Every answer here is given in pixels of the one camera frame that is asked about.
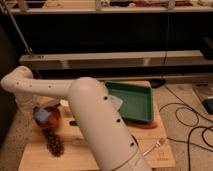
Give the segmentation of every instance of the screw hole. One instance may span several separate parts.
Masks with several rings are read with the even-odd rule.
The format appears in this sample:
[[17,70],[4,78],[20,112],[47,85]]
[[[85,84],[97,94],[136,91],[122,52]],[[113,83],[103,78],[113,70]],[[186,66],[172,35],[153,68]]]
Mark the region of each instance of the screw hole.
[[130,147],[132,147],[132,146],[134,146],[135,144],[132,142],[131,144],[130,144]]
[[134,135],[132,135],[132,138],[135,140],[135,143],[138,145],[138,141],[137,141],[137,139],[134,137]]
[[70,124],[70,126],[78,126],[76,121],[70,121],[69,124]]

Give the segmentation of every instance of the wooden table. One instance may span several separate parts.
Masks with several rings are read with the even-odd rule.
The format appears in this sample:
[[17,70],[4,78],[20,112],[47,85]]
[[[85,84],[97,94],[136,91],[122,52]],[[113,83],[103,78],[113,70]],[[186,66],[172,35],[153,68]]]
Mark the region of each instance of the wooden table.
[[[148,85],[147,82],[141,81],[131,83]],[[47,101],[47,98],[42,98],[39,103],[42,104],[45,101]],[[149,149],[160,138],[167,137],[155,101],[153,107],[154,120],[158,122],[157,128],[140,129],[134,126],[128,126],[130,132],[136,137],[142,151]],[[19,166],[20,171],[99,169],[79,128],[76,126],[69,126],[69,121],[73,120],[73,117],[70,114],[67,114],[63,107],[59,107],[59,109],[62,114],[62,119],[56,133],[60,135],[64,143],[64,154],[59,158],[53,157],[46,148],[46,141],[40,128],[34,124]],[[175,161],[168,140],[166,140],[165,144],[161,147],[145,156],[145,158],[152,168],[175,166]]]

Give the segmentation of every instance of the green plastic tray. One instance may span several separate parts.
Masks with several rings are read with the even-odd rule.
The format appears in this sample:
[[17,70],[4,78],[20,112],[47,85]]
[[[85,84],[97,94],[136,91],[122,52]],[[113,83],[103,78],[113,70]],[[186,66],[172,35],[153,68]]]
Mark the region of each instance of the green plastic tray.
[[149,123],[153,120],[151,87],[105,81],[109,94],[123,100],[119,113],[124,120]]

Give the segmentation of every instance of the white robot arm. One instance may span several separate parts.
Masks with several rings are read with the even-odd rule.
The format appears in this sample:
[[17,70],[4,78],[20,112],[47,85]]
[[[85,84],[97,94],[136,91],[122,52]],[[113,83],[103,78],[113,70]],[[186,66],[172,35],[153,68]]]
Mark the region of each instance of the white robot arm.
[[35,80],[20,66],[1,80],[1,86],[14,93],[18,103],[27,104],[33,94],[67,99],[101,170],[151,171],[107,89],[96,79]]

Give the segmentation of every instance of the small hole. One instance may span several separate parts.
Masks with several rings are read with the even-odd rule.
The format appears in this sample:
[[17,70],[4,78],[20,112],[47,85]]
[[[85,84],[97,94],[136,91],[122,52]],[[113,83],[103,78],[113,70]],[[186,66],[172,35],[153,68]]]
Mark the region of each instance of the small hole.
[[132,135],[132,138],[135,140],[135,143],[138,145],[138,141],[137,141],[137,139],[134,137],[134,135]]
[[78,126],[76,121],[70,121],[69,124],[70,124],[70,126]]

